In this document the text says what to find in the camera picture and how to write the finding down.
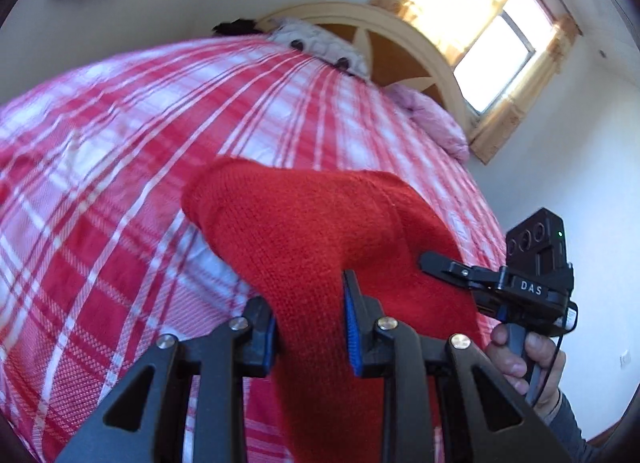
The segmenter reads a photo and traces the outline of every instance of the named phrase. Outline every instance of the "pink and white plaid blanket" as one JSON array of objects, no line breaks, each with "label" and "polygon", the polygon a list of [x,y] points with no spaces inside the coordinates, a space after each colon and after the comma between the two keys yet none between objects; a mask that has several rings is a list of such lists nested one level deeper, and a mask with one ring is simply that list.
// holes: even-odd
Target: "pink and white plaid blanket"
[{"label": "pink and white plaid blanket", "polygon": [[[382,90],[317,59],[251,36],[65,74],[0,109],[0,411],[41,461],[159,334],[207,334],[251,295],[180,210],[193,170],[218,154],[393,172],[466,263],[504,261],[460,163]],[[250,461],[289,462],[270,382],[244,389]]]}]

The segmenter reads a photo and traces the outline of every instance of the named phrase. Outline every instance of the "metal bolt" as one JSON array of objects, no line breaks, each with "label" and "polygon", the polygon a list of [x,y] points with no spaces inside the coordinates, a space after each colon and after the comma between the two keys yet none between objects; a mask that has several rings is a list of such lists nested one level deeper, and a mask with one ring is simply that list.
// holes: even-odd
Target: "metal bolt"
[{"label": "metal bolt", "polygon": [[229,321],[229,327],[233,331],[242,331],[249,327],[249,321],[244,317],[235,317]]},{"label": "metal bolt", "polygon": [[160,349],[168,349],[173,346],[177,341],[177,338],[169,333],[165,333],[164,335],[160,335],[156,338],[156,346]]},{"label": "metal bolt", "polygon": [[468,336],[458,333],[451,337],[451,345],[456,349],[466,349],[471,345],[471,340]]},{"label": "metal bolt", "polygon": [[389,329],[396,329],[398,327],[398,321],[393,317],[381,317],[378,319],[377,324],[383,331],[389,331]]}]

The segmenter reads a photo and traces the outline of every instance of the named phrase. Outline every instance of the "window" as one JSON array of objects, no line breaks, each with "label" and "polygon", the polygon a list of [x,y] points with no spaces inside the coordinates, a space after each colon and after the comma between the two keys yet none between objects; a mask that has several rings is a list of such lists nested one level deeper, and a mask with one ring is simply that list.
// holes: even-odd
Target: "window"
[{"label": "window", "polygon": [[553,23],[539,0],[508,0],[457,65],[466,101],[482,114],[504,93],[536,51],[546,48]]}]

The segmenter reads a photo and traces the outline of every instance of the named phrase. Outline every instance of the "white pillow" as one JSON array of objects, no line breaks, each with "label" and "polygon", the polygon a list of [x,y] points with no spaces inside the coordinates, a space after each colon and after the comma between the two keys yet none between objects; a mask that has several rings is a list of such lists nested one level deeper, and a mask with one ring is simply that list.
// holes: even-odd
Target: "white pillow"
[{"label": "white pillow", "polygon": [[278,18],[273,22],[280,27],[269,35],[268,40],[322,59],[356,77],[370,79],[364,56],[346,40],[296,18]]}]

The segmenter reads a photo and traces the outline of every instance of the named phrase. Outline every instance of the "headboard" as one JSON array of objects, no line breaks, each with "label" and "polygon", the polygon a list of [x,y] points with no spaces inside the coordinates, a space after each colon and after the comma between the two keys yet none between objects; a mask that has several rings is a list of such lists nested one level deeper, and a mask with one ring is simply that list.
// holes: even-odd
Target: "headboard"
[{"label": "headboard", "polygon": [[271,13],[257,28],[273,30],[272,19],[278,17],[305,20],[353,43],[367,59],[373,82],[402,82],[428,94],[470,131],[468,109],[451,67],[424,35],[400,18],[367,4],[316,2]]}]

